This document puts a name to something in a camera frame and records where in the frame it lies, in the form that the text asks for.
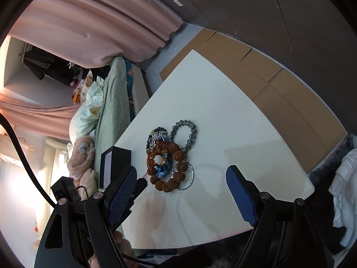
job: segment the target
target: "pile of jewelry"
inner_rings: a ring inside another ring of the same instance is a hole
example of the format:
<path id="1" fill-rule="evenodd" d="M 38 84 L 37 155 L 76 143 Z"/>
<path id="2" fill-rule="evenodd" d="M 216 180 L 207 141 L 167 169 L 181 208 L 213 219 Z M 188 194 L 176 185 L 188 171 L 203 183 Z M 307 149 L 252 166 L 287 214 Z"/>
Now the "pile of jewelry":
<path id="1" fill-rule="evenodd" d="M 187 144 L 182 149 L 174 142 L 174 136 L 181 126 L 188 126 L 191 129 Z M 151 176 L 150 182 L 155 185 L 157 190 L 168 193 L 174 189 L 180 189 L 180 183 L 186 178 L 185 172 L 188 166 L 192 170 L 192 181 L 188 187 L 180 190 L 185 190 L 192 185 L 194 179 L 193 167 L 185 159 L 187 158 L 187 151 L 192 148 L 195 142 L 196 134 L 196 125 L 187 120 L 177 122 L 172 127 L 169 136 L 167 136 L 167 131 L 162 127 L 151 131 L 146 145 L 146 153 L 148 154 L 146 161 L 147 174 Z M 155 157 L 158 155 L 163 157 L 161 164 L 155 162 Z M 174 167 L 176 172 L 173 171 L 171 178 L 165 182 L 164 177 L 169 173 L 172 159 L 177 161 Z"/>

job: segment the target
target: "blue gripper pad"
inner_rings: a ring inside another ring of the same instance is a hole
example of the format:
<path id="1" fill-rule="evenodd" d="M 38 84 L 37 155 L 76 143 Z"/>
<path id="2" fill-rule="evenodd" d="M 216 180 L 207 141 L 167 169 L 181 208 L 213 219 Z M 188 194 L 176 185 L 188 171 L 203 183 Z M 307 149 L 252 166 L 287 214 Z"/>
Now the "blue gripper pad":
<path id="1" fill-rule="evenodd" d="M 238 168 L 233 165 L 227 168 L 226 182 L 243 219 L 254 227 L 258 223 L 258 217 L 255 212 L 255 202 L 249 195 L 245 187 L 245 182 L 241 182 L 241 180 L 245 180 L 243 175 L 240 180 L 235 170 L 238 170 Z"/>
<path id="2" fill-rule="evenodd" d="M 135 188 L 136 180 L 137 180 L 137 173 L 136 173 L 136 169 L 133 168 L 129 172 L 123 184 L 118 189 L 116 195 L 109 203 L 109 213 L 108 213 L 107 221 L 110 224 L 110 226 L 113 226 L 121 219 L 126 204 L 128 203 L 130 196 Z"/>

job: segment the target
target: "black cable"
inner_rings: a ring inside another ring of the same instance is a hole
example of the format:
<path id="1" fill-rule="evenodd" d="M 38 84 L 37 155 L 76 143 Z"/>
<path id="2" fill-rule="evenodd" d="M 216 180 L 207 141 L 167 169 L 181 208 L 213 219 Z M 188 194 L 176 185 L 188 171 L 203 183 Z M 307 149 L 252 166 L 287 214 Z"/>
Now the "black cable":
<path id="1" fill-rule="evenodd" d="M 78 185 L 78 186 L 76 187 L 76 189 L 79 189 L 79 188 L 84 188 L 84 190 L 86 191 L 86 194 L 87 194 L 87 198 L 89 198 L 88 191 L 87 191 L 86 187 L 83 186 L 83 185 Z"/>
<path id="2" fill-rule="evenodd" d="M 148 265 L 148 266 L 152 266 L 152 267 L 162 267 L 162 266 L 159 265 L 159 264 L 155 264 L 155 263 L 151 263 L 151 262 L 139 260 L 139 259 L 130 257 L 130 256 L 128 256 L 128 255 L 125 255 L 125 254 L 123 254 L 123 253 L 121 253 L 121 255 L 123 256 L 123 258 L 128 259 L 128 260 L 133 261 L 133 262 L 136 262 L 136 263 L 139 263 L 139 264 L 144 264 L 144 265 Z"/>
<path id="3" fill-rule="evenodd" d="M 26 159 L 26 156 L 24 155 L 24 152 L 21 148 L 20 142 L 16 137 L 16 134 L 13 130 L 13 128 L 11 127 L 10 123 L 8 122 L 8 120 L 6 120 L 6 118 L 0 113 L 0 124 L 1 126 L 4 127 L 6 133 L 8 133 L 8 136 L 12 142 L 12 144 L 15 147 L 15 150 L 27 172 L 27 174 L 29 175 L 32 183 L 35 185 L 35 187 L 38 189 L 38 191 L 40 192 L 40 194 L 45 198 L 45 200 L 47 200 L 47 202 L 54 208 L 56 206 L 56 204 L 53 202 L 53 200 L 50 198 L 50 196 L 47 194 L 47 192 L 42 188 L 41 184 L 38 182 L 37 178 L 35 177 L 35 175 L 33 174 L 33 171 Z"/>

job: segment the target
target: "green blanket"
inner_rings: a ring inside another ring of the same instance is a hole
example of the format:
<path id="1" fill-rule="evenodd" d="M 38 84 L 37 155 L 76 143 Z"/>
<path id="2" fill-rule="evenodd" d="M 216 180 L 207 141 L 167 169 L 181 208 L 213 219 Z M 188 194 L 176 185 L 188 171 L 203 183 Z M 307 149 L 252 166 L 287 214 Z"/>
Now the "green blanket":
<path id="1" fill-rule="evenodd" d="M 104 104 L 96 127 L 93 168 L 99 172 L 101 154 L 115 145 L 130 124 L 127 76 L 122 56 L 113 59 L 104 82 Z"/>

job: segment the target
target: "pillow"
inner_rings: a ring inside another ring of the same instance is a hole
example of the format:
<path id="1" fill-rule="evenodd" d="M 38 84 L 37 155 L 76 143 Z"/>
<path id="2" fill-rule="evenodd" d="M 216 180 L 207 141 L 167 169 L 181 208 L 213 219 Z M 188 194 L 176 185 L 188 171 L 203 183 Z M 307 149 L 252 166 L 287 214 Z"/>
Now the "pillow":
<path id="1" fill-rule="evenodd" d="M 104 100 L 103 86 L 104 79 L 98 76 L 87 92 L 86 101 L 73 116 L 69 125 L 72 144 L 78 137 L 88 135 L 95 128 Z"/>

